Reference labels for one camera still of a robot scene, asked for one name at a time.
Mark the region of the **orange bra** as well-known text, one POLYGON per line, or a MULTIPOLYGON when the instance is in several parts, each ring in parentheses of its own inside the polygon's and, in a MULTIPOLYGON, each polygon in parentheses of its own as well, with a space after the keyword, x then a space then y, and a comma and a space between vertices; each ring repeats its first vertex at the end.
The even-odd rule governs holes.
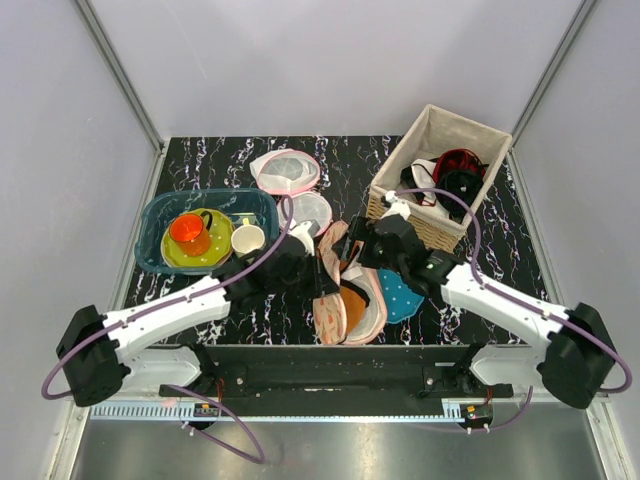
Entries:
POLYGON ((364 318, 370 296, 362 287, 348 280, 341 282, 340 295, 346 312, 346 334, 350 334, 364 318))

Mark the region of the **floral mesh laundry bag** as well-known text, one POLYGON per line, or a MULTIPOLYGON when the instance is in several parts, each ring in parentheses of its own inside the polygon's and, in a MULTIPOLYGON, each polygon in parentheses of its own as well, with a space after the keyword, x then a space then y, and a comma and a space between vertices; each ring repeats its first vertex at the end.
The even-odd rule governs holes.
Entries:
POLYGON ((372 342, 387 321, 387 307, 378 274, 360 263, 361 241, 345 260, 348 225, 333 223, 316 247, 312 313, 316 336, 323 345, 358 346, 372 342))

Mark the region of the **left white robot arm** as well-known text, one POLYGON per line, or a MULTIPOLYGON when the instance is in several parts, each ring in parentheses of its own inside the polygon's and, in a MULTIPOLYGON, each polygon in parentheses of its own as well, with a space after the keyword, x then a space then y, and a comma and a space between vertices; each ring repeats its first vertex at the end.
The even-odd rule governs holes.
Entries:
POLYGON ((64 374, 66 396, 78 407, 91 407, 122 389, 134 373, 134 358, 153 344, 223 320, 253 298, 291 291, 315 300, 338 292, 338 283, 318 253, 286 235, 146 304, 107 313, 93 305, 77 310, 55 349, 54 370, 64 374))

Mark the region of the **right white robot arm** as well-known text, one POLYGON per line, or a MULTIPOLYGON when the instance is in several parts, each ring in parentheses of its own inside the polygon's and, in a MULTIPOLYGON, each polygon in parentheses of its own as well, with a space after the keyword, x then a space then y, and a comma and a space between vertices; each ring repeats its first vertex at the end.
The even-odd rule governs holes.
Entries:
POLYGON ((616 350, 594 307, 537 300, 490 279, 455 255, 426 247, 399 214, 354 217, 333 250, 343 261, 356 255, 364 267, 390 270, 414 293, 471 312, 525 342, 506 352, 476 348, 453 374, 463 395, 498 384, 541 386, 562 403, 585 409, 614 367, 616 350))

